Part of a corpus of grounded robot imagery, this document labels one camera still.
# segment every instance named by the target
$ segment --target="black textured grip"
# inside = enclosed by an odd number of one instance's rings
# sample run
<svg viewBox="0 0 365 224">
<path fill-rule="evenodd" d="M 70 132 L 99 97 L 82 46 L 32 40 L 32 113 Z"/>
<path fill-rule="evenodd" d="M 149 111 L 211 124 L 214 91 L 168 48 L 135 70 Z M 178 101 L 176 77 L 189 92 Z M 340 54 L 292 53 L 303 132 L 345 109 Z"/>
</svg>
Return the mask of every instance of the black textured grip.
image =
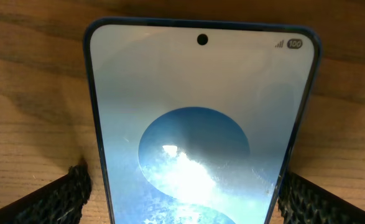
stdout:
<svg viewBox="0 0 365 224">
<path fill-rule="evenodd" d="M 365 211 L 293 173 L 279 194 L 284 224 L 365 224 Z"/>
<path fill-rule="evenodd" d="M 0 223 L 77 224 L 91 193 L 86 164 L 0 209 Z"/>
</svg>

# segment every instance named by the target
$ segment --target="phone bezel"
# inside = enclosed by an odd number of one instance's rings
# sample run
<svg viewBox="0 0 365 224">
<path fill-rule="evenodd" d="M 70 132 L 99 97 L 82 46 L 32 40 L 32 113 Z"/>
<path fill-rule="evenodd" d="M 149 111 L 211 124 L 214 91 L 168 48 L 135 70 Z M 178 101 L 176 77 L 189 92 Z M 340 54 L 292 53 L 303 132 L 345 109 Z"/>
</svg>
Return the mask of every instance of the phone bezel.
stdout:
<svg viewBox="0 0 365 224">
<path fill-rule="evenodd" d="M 314 47 L 314 57 L 310 69 L 310 74 L 308 76 L 307 83 L 305 84 L 305 89 L 302 95 L 300 106 L 298 108 L 297 117 L 294 122 L 293 130 L 290 135 L 289 144 L 287 145 L 286 153 L 283 159 L 282 167 L 280 168 L 279 177 L 277 179 L 277 184 L 275 186 L 274 193 L 272 195 L 272 200 L 268 208 L 266 220 L 264 223 L 269 223 L 272 216 L 272 212 L 275 207 L 275 203 L 279 194 L 280 185 L 282 183 L 284 174 L 287 170 L 287 166 L 290 161 L 290 155 L 294 147 L 295 139 L 302 121 L 302 116 L 305 111 L 305 106 L 308 101 L 309 93 L 313 86 L 313 81 L 316 77 L 316 70 L 320 61 L 321 55 L 321 43 L 312 30 L 307 27 L 302 26 L 288 26 L 288 25 L 278 25 L 278 24 L 254 24 L 254 23 L 244 23 L 244 22 L 225 22 L 225 21 L 190 21 L 190 20 L 175 20 L 175 19 L 153 19 L 153 18 L 136 18 L 136 17 L 104 17 L 97 21 L 94 21 L 90 26 L 88 26 L 83 40 L 83 50 L 85 56 L 86 72 L 88 76 L 88 84 L 91 96 L 91 106 L 93 109 L 94 123 L 96 138 L 98 142 L 99 149 L 99 159 L 101 161 L 101 169 L 103 175 L 103 181 L 105 186 L 106 198 L 109 209 L 109 218 L 111 223 L 115 223 L 113 206 L 109 188 L 108 172 L 106 169 L 105 154 L 103 148 L 101 125 L 99 122 L 99 111 L 98 104 L 96 100 L 96 90 L 95 81 L 93 74 L 93 67 L 91 63 L 91 52 L 90 52 L 90 40 L 95 32 L 95 30 L 101 26 L 105 25 L 129 25 L 129 26 L 162 26 L 162 27 L 188 27 L 188 28 L 201 28 L 201 29 L 225 29 L 225 30 L 250 30 L 259 32 L 288 32 L 288 33 L 298 33 L 307 36 L 313 44 Z"/>
</svg>

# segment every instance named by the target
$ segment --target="signal strength icon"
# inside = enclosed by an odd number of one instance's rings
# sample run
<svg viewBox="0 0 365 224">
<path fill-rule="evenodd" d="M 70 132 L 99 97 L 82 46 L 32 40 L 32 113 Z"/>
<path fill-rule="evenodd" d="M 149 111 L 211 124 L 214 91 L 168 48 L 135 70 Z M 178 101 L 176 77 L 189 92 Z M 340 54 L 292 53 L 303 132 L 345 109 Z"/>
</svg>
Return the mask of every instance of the signal strength icon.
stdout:
<svg viewBox="0 0 365 224">
<path fill-rule="evenodd" d="M 275 47 L 282 48 L 283 47 L 283 43 L 284 43 L 284 40 L 280 41 Z"/>
</svg>

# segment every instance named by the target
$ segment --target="brown wood background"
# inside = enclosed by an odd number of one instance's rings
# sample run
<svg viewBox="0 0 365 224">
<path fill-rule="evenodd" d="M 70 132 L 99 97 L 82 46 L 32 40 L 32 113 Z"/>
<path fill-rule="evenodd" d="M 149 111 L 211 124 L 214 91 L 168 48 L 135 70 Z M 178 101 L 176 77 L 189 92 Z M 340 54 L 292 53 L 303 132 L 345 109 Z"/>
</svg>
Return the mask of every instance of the brown wood background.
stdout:
<svg viewBox="0 0 365 224">
<path fill-rule="evenodd" d="M 312 27 L 324 54 L 291 167 L 365 210 L 365 0 L 0 0 L 0 208 L 84 155 L 94 189 L 81 222 L 109 223 L 81 46 L 102 16 Z"/>
</svg>

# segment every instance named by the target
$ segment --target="smartphone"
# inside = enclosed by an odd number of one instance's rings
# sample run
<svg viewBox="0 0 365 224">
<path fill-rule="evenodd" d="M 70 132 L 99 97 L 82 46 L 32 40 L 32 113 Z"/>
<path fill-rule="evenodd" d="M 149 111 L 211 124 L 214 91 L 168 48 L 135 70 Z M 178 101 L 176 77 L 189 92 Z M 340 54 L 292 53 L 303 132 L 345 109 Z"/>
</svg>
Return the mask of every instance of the smartphone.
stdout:
<svg viewBox="0 0 365 224">
<path fill-rule="evenodd" d="M 112 223 L 268 223 L 320 57 L 303 27 L 109 17 L 84 53 Z"/>
</svg>

